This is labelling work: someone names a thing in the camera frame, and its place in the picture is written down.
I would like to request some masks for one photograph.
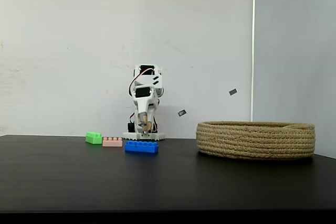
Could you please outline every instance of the jute basket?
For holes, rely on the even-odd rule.
[[[196,131],[200,152],[243,159],[300,159],[315,149],[313,124],[203,122]]]

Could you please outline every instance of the white backdrop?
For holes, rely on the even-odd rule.
[[[139,63],[163,66],[167,137],[249,121],[252,0],[0,3],[0,135],[121,135]]]

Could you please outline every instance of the blue lego brick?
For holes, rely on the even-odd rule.
[[[150,152],[156,153],[159,151],[157,143],[143,142],[143,141],[127,141],[125,145],[127,152]]]

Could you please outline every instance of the green lego brick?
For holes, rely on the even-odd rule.
[[[103,142],[101,133],[97,132],[87,132],[85,141],[90,144],[101,144]]]

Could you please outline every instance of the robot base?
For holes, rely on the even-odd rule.
[[[155,140],[160,141],[166,138],[164,133],[138,133],[138,132],[124,132],[122,134],[123,138],[130,140]]]

